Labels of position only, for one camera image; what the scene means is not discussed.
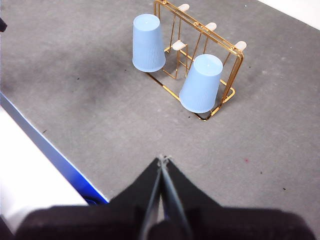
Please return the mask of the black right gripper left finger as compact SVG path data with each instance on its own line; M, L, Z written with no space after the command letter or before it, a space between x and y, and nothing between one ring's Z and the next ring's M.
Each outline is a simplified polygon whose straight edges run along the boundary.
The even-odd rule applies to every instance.
M157 218L148 208L160 182L155 158L138 178L107 204L35 210L20 224L16 240L150 240Z

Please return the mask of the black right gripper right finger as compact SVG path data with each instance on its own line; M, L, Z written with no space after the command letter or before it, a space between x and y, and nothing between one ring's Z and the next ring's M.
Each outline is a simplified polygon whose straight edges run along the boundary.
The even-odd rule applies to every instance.
M171 161L163 160L167 213L193 240L314 240L305 220L268 208L221 206L196 187Z

